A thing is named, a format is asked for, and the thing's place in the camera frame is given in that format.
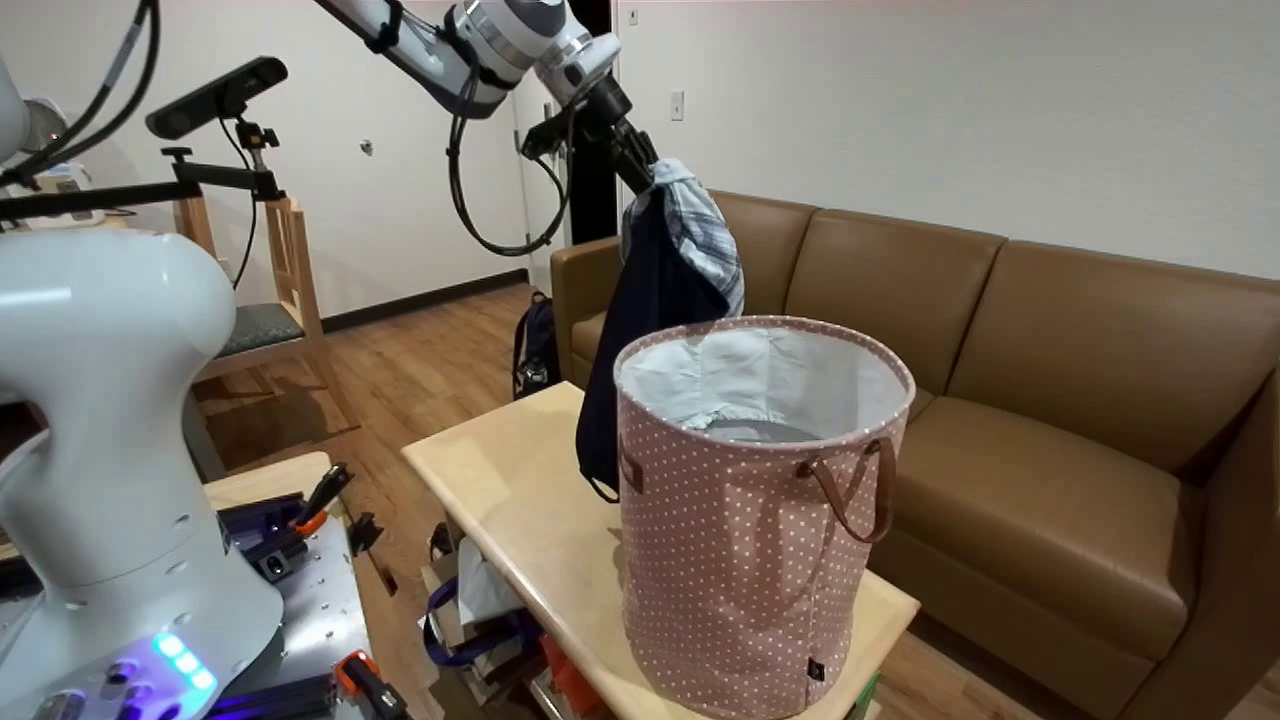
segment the basket rim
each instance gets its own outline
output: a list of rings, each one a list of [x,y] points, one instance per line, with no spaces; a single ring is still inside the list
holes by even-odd
[[[662,415],[647,414],[631,392],[625,392],[618,386],[618,369],[654,349],[654,346],[669,346],[669,340],[680,340],[680,336],[716,336],[716,331],[744,331],[744,327],[793,327],[793,331],[818,331],[818,336],[836,336],[836,340],[851,340],[869,353],[877,353],[892,378],[902,386],[902,403],[897,414],[888,414],[888,421],[879,426],[869,426],[869,430],[855,430],[855,434],[844,434],[844,437],[824,437],[824,442],[793,442],[793,443],[732,443],[732,442],[716,442],[716,437],[698,437],[698,434],[688,434],[680,426],[669,426]],[[723,315],[723,321],[709,321],[709,326],[677,326],[677,327],[661,327],[661,331],[647,331],[631,346],[625,346],[610,359],[610,389],[653,426],[669,430],[669,434],[680,434],[696,443],[713,443],[713,450],[732,450],[732,453],[818,453],[818,450],[847,450],[847,443],[871,443],[879,437],[892,437],[888,430],[902,426],[910,403],[917,403],[917,378],[910,369],[877,336],[858,331],[858,327],[847,327],[847,326],[833,326],[833,321],[817,321],[817,315],[782,315],[782,313],[764,313],[764,315]]]

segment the couch armrest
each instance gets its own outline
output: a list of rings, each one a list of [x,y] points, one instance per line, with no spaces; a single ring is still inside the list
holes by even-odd
[[[1201,588],[1130,718],[1229,718],[1280,655],[1280,373],[1207,479]]]
[[[562,382],[588,382],[578,359],[573,355],[573,326],[608,308],[616,278],[618,239],[573,244],[550,257],[550,313]]]

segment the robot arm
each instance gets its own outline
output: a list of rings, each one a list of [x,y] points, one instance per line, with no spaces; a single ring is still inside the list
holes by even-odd
[[[593,35],[562,0],[462,0],[442,14],[439,30],[399,0],[314,3],[462,119],[488,119],[533,68],[562,114],[540,126],[521,154],[544,156],[573,129],[574,142],[602,150],[634,194],[647,189],[654,154],[627,126],[631,100],[610,80],[618,42]]]

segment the black cable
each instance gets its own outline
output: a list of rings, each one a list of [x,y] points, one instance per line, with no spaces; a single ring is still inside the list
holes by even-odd
[[[461,171],[462,134],[469,134],[469,119],[462,119],[462,117],[453,117],[448,154],[442,154],[442,156],[448,156],[448,198],[453,198],[454,218],[461,218],[462,227],[473,232],[473,239],[476,239],[480,247],[488,247],[492,257],[533,257],[533,253],[547,247],[547,244],[557,239],[557,227],[558,227],[562,207],[566,207],[566,194],[562,194],[558,176],[534,156],[533,166],[544,169],[547,180],[557,186],[558,207],[557,207],[550,224],[547,224],[534,239],[516,244],[516,247],[512,247],[512,244],[492,244],[492,239],[483,239],[483,238],[476,232],[473,214],[469,214],[462,171]]]
[[[222,129],[231,154],[239,156],[239,166],[250,171],[246,154],[244,154],[239,142],[231,138],[226,119],[220,119],[220,129]],[[244,268],[246,268],[246,260],[250,260],[250,244],[257,244],[257,198],[246,194],[246,238],[244,238],[244,253],[239,253],[239,268],[234,268],[234,278],[231,278],[231,290],[239,290],[239,281],[244,281]]]
[[[97,96],[88,100],[88,107],[47,143],[39,150],[37,156],[20,159],[15,169],[0,171],[0,186],[23,186],[33,176],[39,176],[42,169],[55,166],[55,156],[76,143],[76,138],[97,119],[97,114],[106,103],[106,96],[114,93],[122,68],[126,68],[126,58],[135,50],[135,35],[143,32],[143,20],[156,20],[158,26],[158,3],[156,0],[139,0],[135,3],[135,16],[114,50],[114,62],[102,77],[102,84],[97,87]]]
[[[97,150],[97,143],[102,143],[106,138],[114,138],[114,134],[126,126],[126,117],[143,103],[143,96],[152,93],[156,63],[158,63],[158,0],[143,0],[143,3],[152,9],[152,32],[147,32],[147,62],[143,62],[143,73],[139,73],[132,96],[122,100],[122,107],[120,107],[98,134],[91,134],[88,142],[55,154],[51,166],[65,166],[65,159],[71,159],[71,156],[85,156],[88,150]]]

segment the white robot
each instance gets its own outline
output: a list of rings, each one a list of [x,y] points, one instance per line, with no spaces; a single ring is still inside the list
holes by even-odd
[[[469,0],[424,26],[395,0],[319,0],[453,117],[483,119],[528,68],[644,189],[653,150],[610,80],[616,35],[562,0]],[[0,169],[23,143],[0,63]],[[0,622],[0,718],[203,718],[266,648],[281,591],[226,548],[181,437],[231,331],[231,285],[184,238],[0,232],[0,528],[42,583]]]

